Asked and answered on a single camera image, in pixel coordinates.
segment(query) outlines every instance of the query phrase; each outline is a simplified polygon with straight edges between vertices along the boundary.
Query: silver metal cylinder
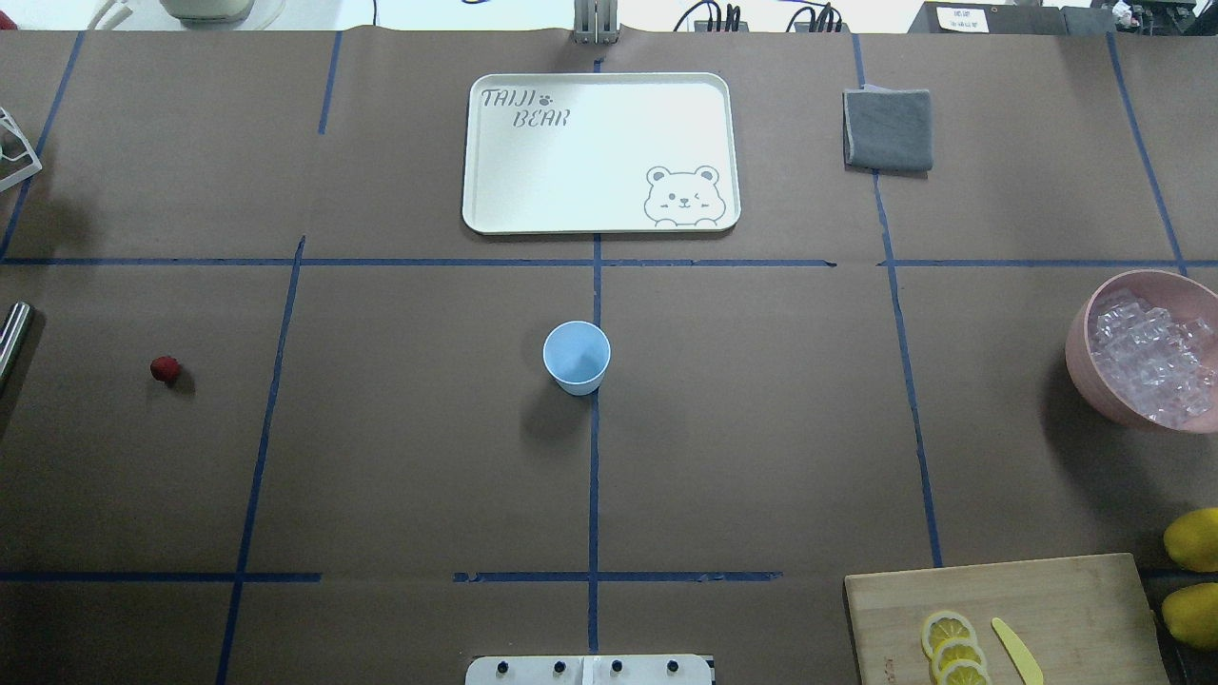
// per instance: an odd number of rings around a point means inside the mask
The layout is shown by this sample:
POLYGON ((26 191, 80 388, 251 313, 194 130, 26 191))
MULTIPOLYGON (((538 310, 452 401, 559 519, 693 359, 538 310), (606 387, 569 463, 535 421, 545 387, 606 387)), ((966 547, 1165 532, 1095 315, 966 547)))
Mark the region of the silver metal cylinder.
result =
POLYGON ((26 302, 16 302, 9 310, 5 318, 4 330, 0 332, 0 391, 9 380, 9 373, 17 361, 17 352, 21 350, 21 341, 26 338, 29 321, 34 317, 34 308, 26 302))

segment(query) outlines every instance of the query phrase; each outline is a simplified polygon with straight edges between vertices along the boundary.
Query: dark red ball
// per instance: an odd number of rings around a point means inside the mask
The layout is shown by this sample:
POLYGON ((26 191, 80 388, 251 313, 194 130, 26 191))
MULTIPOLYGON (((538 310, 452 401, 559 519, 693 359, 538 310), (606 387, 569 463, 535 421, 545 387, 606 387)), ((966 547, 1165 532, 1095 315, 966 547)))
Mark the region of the dark red ball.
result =
POLYGON ((161 383, 173 383, 181 373, 181 364, 173 357, 157 357, 151 364, 152 378, 161 383))

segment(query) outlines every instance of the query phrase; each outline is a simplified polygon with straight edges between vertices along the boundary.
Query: yellow knife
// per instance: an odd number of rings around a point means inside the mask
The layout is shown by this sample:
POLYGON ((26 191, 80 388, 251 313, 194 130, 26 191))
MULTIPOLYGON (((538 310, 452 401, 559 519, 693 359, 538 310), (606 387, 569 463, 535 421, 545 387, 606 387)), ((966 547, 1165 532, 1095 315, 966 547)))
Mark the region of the yellow knife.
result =
POLYGON ((1045 685, 1045 674, 1040 672, 1040 664, 1032 657, 1028 646, 1015 634, 1015 630, 1011 630, 1011 626, 1001 618, 995 618, 990 625, 994 626, 994 633, 998 633, 998 639, 1002 641, 1006 653, 1015 662, 1015 668, 1019 672, 1024 685, 1045 685))

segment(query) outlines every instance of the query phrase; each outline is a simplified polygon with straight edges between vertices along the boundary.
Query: whole yellow lemon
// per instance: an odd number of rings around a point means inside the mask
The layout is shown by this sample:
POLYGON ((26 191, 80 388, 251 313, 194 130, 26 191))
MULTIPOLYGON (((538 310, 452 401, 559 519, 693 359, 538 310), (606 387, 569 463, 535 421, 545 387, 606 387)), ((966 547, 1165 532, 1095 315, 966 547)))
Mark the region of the whole yellow lemon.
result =
POLYGON ((1189 570, 1218 570, 1218 507, 1191 511, 1172 522, 1163 531, 1163 547, 1189 570))
POLYGON ((1172 637, 1195 650, 1218 650, 1218 583, 1199 583, 1168 595, 1163 623, 1172 637))

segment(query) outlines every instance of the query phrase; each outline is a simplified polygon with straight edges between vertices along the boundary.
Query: bear drawing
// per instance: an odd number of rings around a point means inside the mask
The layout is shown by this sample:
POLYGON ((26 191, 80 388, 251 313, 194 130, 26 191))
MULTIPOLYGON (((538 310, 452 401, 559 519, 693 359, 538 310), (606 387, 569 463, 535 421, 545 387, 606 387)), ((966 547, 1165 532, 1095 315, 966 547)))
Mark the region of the bear drawing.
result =
POLYGON ((670 172, 652 167, 647 172, 652 193, 643 202, 643 211, 657 227, 717 225, 727 212, 727 204, 719 195, 719 172, 714 167, 698 167, 691 172, 670 172))

